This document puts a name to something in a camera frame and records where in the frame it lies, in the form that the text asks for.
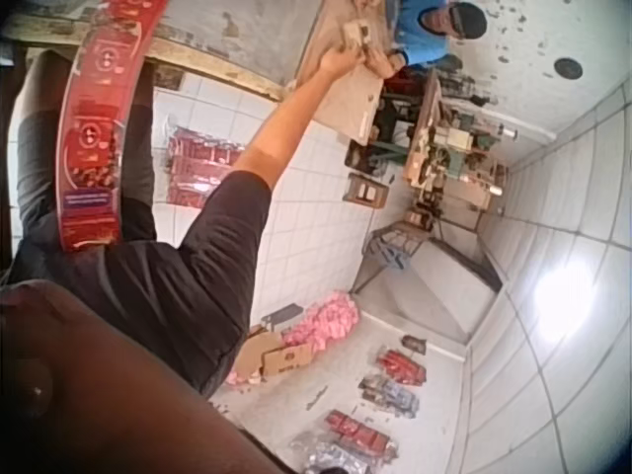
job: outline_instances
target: bundle of packets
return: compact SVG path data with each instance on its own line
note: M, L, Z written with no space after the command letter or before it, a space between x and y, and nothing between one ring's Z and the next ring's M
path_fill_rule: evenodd
M332 410L322 425L291 444L305 453L307 474L334 467L350 474L374 474L397 457L398 446L390 436L338 410Z
M169 204L202 208L244 151L237 143L182 127L169 138Z

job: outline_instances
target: red packages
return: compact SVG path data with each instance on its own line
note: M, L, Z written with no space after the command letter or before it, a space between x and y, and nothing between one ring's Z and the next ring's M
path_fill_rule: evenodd
M116 242L119 175L129 108L167 0L102 3L79 48L56 150L57 215L66 251Z
M426 369L397 351L385 351L377 357L390 378L404 385L421 387L426 383Z
M202 208L230 173L243 146L176 127L169 139L169 204Z

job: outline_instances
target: wooden board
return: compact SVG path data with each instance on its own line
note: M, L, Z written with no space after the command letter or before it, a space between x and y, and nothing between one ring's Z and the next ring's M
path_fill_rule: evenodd
M366 10L363 16L369 21L374 45L386 50L390 38L384 4ZM316 72L320 58L327 49L344 42L343 25L357 18L359 14L352 0L323 1L322 11L298 72L297 85ZM365 66L359 66L333 85L314 118L366 145L383 84L384 81Z
M427 146L429 143L429 128L439 121L439 101L441 99L441 85L438 82L438 75L433 70L426 81L424 91L424 102L419 113L415 134L411 140L411 148L404 167L404 179L411 183L411 186L418 188L419 175L422 165L428 158Z
M21 4L2 36L27 45L79 45L98 0ZM320 0L172 1L148 57L280 100L294 79Z

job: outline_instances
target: floor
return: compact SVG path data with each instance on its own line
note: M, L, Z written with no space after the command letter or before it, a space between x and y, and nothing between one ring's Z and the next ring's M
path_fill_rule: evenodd
M167 153L167 123L246 144L275 106L194 74L186 74L179 92L155 92L153 210L160 241L178 246L198 215L196 209L166 203L169 177L162 164ZM9 143L14 249L22 236L16 193L19 110L18 103ZM334 130L315 122L309 126L274 192L259 253L253 324L286 304L307 306L331 290L351 289L373 210L342 202L349 174L344 165L348 146L349 140Z
M211 402L294 469L302 467L303 458L290 447L292 441L306 430L318 430L325 415L338 409L399 442L399 458L383 474L444 472L458 417L461 362L434 351L415 355L429 381L413 389L421 402L414 420L378 411L360 399L357 389L365 375L377 371L372 364L377 352L400 347L403 334L364 315L348 339L331 345L307 367L260 386L224 386Z

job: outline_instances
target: table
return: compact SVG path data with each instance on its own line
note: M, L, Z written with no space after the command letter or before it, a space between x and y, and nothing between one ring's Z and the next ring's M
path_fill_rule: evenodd
M441 85L438 74L433 69L428 77L424 92L424 101L417 119L415 134L404 167L404 179L414 188L419 188L419 178L424 162L428 159L430 144L430 128L440 120L439 102L441 100Z

